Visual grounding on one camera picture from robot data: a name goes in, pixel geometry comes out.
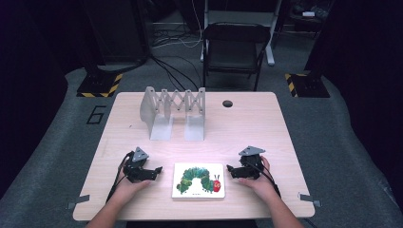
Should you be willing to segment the person's right hand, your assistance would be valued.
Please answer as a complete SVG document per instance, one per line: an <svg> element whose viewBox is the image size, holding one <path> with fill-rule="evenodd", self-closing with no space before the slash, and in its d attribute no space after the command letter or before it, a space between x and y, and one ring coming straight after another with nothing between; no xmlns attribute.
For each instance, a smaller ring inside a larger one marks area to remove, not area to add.
<svg viewBox="0 0 403 228"><path fill-rule="evenodd" d="M260 158L263 164L263 173L260 177L256 180L240 178L239 183L252 188L262 200L273 200L278 196L278 193L275 190L273 177L270 174L270 164L264 156Z"/></svg>

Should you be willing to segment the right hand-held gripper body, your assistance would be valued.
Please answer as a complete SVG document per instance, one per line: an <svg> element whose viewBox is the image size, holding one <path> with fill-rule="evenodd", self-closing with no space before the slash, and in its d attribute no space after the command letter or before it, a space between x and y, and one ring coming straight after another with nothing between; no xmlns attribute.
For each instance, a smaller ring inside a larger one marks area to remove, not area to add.
<svg viewBox="0 0 403 228"><path fill-rule="evenodd" d="M259 177L260 173L263 171L260 154L264 152L264 149L251 145L239 152L241 164L239 175L241 178L257 179Z"/></svg>

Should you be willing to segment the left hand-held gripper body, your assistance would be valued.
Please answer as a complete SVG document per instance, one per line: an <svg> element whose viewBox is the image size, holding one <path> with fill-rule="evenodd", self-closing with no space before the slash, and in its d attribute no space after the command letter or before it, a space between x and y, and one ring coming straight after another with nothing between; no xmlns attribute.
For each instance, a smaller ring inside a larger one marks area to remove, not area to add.
<svg viewBox="0 0 403 228"><path fill-rule="evenodd" d="M148 155L140 147L137 147L126 155L124 174L130 182L140 181L138 177L141 174L156 174L154 170L144 169L147 158Z"/></svg>

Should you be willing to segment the striped black stand base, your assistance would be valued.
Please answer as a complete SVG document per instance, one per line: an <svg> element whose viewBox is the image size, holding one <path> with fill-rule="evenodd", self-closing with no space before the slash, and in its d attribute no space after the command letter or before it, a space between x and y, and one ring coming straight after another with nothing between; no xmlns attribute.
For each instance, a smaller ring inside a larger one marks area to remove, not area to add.
<svg viewBox="0 0 403 228"><path fill-rule="evenodd" d="M291 95L296 98L329 98L330 94L320 78L306 74L285 74Z"/></svg>
<svg viewBox="0 0 403 228"><path fill-rule="evenodd" d="M86 98L111 97L117 90L122 78L122 74L106 74L100 79L86 76L78 87L76 96Z"/></svg>

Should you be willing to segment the grey expandable metal book rack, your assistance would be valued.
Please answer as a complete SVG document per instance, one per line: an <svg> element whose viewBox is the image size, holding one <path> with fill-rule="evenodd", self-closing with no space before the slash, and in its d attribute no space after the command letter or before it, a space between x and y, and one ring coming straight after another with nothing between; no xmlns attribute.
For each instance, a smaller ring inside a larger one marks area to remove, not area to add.
<svg viewBox="0 0 403 228"><path fill-rule="evenodd" d="M205 88L197 92L163 89L157 92L152 86L145 89L140 106L140 118L146 124L151 141L168 141L171 138L176 113L183 115L184 139L203 141L205 129Z"/></svg>

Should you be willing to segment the person's left hand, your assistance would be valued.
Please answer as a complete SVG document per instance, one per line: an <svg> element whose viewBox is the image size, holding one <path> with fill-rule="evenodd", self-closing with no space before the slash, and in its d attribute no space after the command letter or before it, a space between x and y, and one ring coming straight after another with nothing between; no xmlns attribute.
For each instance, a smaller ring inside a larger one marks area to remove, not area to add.
<svg viewBox="0 0 403 228"><path fill-rule="evenodd" d="M113 198L119 200L130 200L135 196L136 193L145 189L150 183L150 180L130 182L129 180L124 179L116 187Z"/></svg>

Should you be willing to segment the white caterpillar picture book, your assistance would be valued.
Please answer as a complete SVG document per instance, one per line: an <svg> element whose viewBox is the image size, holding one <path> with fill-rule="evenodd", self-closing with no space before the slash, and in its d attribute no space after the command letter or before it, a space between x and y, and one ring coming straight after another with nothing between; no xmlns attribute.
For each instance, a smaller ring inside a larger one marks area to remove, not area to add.
<svg viewBox="0 0 403 228"><path fill-rule="evenodd" d="M189 163L174 165L173 199L223 199L225 181L220 163Z"/></svg>

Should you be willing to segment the black folding chair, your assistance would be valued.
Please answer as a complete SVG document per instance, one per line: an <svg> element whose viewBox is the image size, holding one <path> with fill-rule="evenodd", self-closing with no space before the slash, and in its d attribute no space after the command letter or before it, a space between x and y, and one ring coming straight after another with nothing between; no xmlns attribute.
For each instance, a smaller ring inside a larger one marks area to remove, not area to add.
<svg viewBox="0 0 403 228"><path fill-rule="evenodd" d="M209 72L256 75L253 90L259 84L265 49L271 31L260 24L217 22L202 34L202 85Z"/></svg>

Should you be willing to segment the dark cabinet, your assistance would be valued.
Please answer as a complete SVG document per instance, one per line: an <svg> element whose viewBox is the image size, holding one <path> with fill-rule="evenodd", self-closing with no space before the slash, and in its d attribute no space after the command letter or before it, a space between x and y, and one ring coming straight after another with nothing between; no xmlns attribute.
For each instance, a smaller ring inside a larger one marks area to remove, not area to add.
<svg viewBox="0 0 403 228"><path fill-rule="evenodd" d="M105 64L145 63L150 53L144 0L83 0Z"/></svg>

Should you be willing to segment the grey metal table bracket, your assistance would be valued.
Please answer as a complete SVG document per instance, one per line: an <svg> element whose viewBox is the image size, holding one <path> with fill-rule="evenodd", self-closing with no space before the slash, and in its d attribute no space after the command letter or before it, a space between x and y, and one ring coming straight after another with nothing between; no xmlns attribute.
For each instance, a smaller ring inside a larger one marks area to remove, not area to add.
<svg viewBox="0 0 403 228"><path fill-rule="evenodd" d="M297 195L298 195L299 199L302 200L302 201L311 202L315 207L322 207L322 203L321 203L321 201L319 199L314 199L312 196L302 194L300 192L298 192Z"/></svg>
<svg viewBox="0 0 403 228"><path fill-rule="evenodd" d="M84 195L84 196L80 196L76 199L73 199L67 203L66 209L67 210L73 209L77 204L89 201L89 199L90 199L90 195Z"/></svg>

